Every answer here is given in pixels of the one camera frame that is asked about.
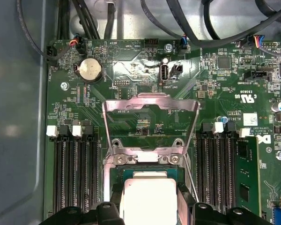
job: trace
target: capacitor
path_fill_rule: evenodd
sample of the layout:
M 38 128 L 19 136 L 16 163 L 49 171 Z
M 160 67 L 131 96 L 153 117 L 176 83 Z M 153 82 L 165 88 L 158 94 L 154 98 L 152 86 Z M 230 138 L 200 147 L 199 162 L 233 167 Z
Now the capacitor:
M 281 112 L 281 102 L 275 102 L 272 104 L 271 107 L 272 111 L 277 113 L 277 112 Z
M 228 123 L 228 117 L 227 116 L 218 116 L 217 118 L 216 118 L 216 121 L 217 122 L 222 122 L 223 124 L 226 124 L 226 123 Z
M 98 82 L 103 76 L 102 64 L 94 59 L 87 58 L 75 65 L 75 73 L 87 83 Z

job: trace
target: wire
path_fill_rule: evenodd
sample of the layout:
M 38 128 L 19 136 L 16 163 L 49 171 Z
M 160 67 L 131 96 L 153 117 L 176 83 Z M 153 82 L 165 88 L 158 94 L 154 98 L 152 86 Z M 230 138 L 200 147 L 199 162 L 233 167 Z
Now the wire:
M 105 27 L 105 32 L 104 32 L 104 39 L 111 39 L 112 35 L 112 29 L 113 29 L 113 24 L 114 24 L 114 17 L 115 17 L 115 7 L 113 3 L 108 3 L 108 9 L 107 9 L 107 24 Z
M 265 15 L 266 17 L 271 17 L 275 15 L 277 12 L 271 8 L 265 0 L 255 0 L 255 3 L 259 9 L 259 11 Z M 277 22 L 281 23 L 281 17 L 277 19 Z
M 84 14 L 87 22 L 89 23 L 90 31 L 94 39 L 100 39 L 100 35 L 97 31 L 97 27 L 95 25 L 95 21 L 93 19 L 92 14 L 89 11 L 88 6 L 85 4 L 84 0 L 78 0 L 78 3 L 81 6 L 82 13 Z
M 144 11 L 144 14 L 147 16 L 147 18 L 158 28 L 160 28 L 161 30 L 163 30 L 165 33 L 167 33 L 168 35 L 171 35 L 172 37 L 174 37 L 175 39 L 180 39 L 181 36 L 174 33 L 173 31 L 169 30 L 168 28 L 166 28 L 165 26 L 163 26 L 154 16 L 153 14 L 150 12 L 149 8 L 146 5 L 145 0 L 140 0 L 140 4 L 141 4 L 141 8 Z
M 281 17 L 281 10 L 279 10 L 275 15 L 271 16 L 270 18 L 262 21 L 260 24 L 242 32 L 236 35 L 233 35 L 228 38 L 224 38 L 221 40 L 212 40 L 212 41 L 200 41 L 194 34 L 193 30 L 191 29 L 190 25 L 188 24 L 188 21 L 183 13 L 183 10 L 179 4 L 178 0 L 166 0 L 169 8 L 176 19 L 177 23 L 183 30 L 183 32 L 188 36 L 190 41 L 201 48 L 215 48 L 215 47 L 220 47 L 226 44 L 229 44 L 231 42 L 238 41 L 246 36 L 252 35 L 257 33 L 258 31 L 264 29 L 265 27 L 269 26 L 272 24 L 275 20 Z
M 80 19 L 80 22 L 81 22 L 81 25 L 84 29 L 84 32 L 85 32 L 85 35 L 88 39 L 92 39 L 92 32 L 91 32 L 91 29 L 89 27 L 89 24 L 88 22 L 86 21 L 86 18 L 84 17 L 84 14 L 82 12 L 82 9 L 80 8 L 80 5 L 78 3 L 77 0 L 72 0 L 73 4 L 74 4 L 74 7 L 77 11 L 77 14 L 79 16 L 79 19 Z
M 62 36 L 63 39 L 69 39 L 69 28 L 70 24 L 70 11 L 69 11 L 69 0 L 63 0 L 62 2 Z
M 216 32 L 214 30 L 214 27 L 212 26 L 211 20 L 210 20 L 209 11 L 210 11 L 210 3 L 211 2 L 212 2 L 212 0 L 209 0 L 204 4 L 204 7 L 203 7 L 204 23 L 205 23 L 205 26 L 206 26 L 207 31 L 208 31 L 209 35 L 211 36 L 211 38 L 213 40 L 220 40 L 220 37 L 216 34 Z
M 24 16 L 23 16 L 23 10 L 22 10 L 22 0 L 16 0 L 16 11 L 17 11 L 17 17 L 19 19 L 21 28 L 25 34 L 26 39 L 29 41 L 31 47 L 41 56 L 43 56 L 46 60 L 49 61 L 56 61 L 59 60 L 61 57 L 63 57 L 71 48 L 70 45 L 68 45 L 67 47 L 65 47 L 57 56 L 50 56 L 47 55 L 46 53 L 44 53 L 38 46 L 37 44 L 34 42 L 34 40 L 32 39 L 31 35 L 29 34 L 29 31 L 27 29 L 27 25 L 25 23 L 24 20 Z

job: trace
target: white plastic tab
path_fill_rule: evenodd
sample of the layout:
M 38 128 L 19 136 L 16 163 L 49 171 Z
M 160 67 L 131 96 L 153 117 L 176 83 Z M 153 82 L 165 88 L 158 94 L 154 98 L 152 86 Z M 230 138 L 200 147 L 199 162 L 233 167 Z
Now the white plastic tab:
M 46 134 L 48 137 L 57 137 L 57 135 L 58 135 L 57 126 L 48 125 Z
M 74 137 L 81 137 L 82 136 L 82 128 L 80 125 L 73 126 L 72 135 Z
M 245 138 L 247 136 L 250 136 L 250 128 L 240 128 L 239 130 L 239 137 Z
M 214 127 L 212 128 L 212 132 L 214 134 L 218 134 L 218 133 L 224 132 L 223 122 L 215 122 L 214 123 Z

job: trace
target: green circuit board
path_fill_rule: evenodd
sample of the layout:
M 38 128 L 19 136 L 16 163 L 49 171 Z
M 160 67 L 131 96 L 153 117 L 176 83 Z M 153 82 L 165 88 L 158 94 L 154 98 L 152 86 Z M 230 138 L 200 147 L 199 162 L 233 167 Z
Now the green circuit board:
M 60 51 L 68 45 L 68 41 L 51 44 Z M 166 44 L 173 46 L 172 52 L 165 52 Z M 281 51 L 279 42 L 265 42 L 263 45 L 273 51 Z M 234 122 L 237 130 L 251 129 L 250 135 L 254 137 L 248 138 L 249 156 L 244 161 L 236 160 L 236 205 L 260 216 L 261 213 L 263 216 L 266 214 L 266 219 L 273 222 L 273 208 L 280 206 L 281 197 L 281 160 L 276 157 L 281 151 L 281 113 L 274 113 L 271 106 L 281 101 L 281 58 L 255 48 L 242 48 L 239 43 L 215 49 L 198 49 L 188 45 L 187 50 L 181 52 L 178 40 L 154 40 L 153 43 L 147 40 L 90 40 L 87 41 L 87 51 L 89 58 L 95 58 L 102 64 L 102 78 L 96 83 L 86 83 L 81 79 L 74 72 L 74 65 L 82 58 L 71 48 L 58 61 L 57 67 L 49 67 L 47 91 L 47 125 L 58 128 L 68 125 L 70 130 L 73 125 L 82 125 L 83 131 L 85 126 L 94 127 L 96 162 L 95 168 L 89 170 L 92 171 L 89 176 L 95 173 L 93 180 L 96 183 L 86 189 L 92 188 L 95 194 L 87 202 L 85 210 L 90 208 L 91 202 L 103 199 L 102 168 L 108 145 L 102 102 L 130 99 L 143 92 L 166 93 L 175 100 L 195 99 L 200 102 L 196 132 L 202 123 L 212 125 L 219 116 Z M 159 69 L 164 58 L 169 61 L 170 77 L 177 65 L 182 65 L 183 70 L 161 83 Z M 261 71 L 266 73 L 266 77 L 244 80 L 244 75 L 251 71 Z M 62 83 L 68 84 L 67 90 L 61 89 Z M 156 105 L 108 115 L 112 138 L 119 138 L 124 146 L 143 149 L 171 146 L 174 139 L 185 139 L 191 126 L 190 118 L 193 115 L 189 112 L 165 111 Z M 193 176 L 197 171 L 196 132 L 189 148 Z M 54 142 L 48 138 L 45 218 L 55 211 L 55 148 Z M 71 176 L 73 174 L 67 180 L 63 176 L 58 179 L 68 182 Z M 78 205 L 75 193 L 71 198 L 63 200 L 65 202 L 60 207 L 67 203 Z

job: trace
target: white label sticker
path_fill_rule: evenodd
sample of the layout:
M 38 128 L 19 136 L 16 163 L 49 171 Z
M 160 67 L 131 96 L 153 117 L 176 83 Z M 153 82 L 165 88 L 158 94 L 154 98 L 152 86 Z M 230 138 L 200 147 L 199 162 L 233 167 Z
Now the white label sticker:
M 244 126 L 258 126 L 257 113 L 244 113 Z

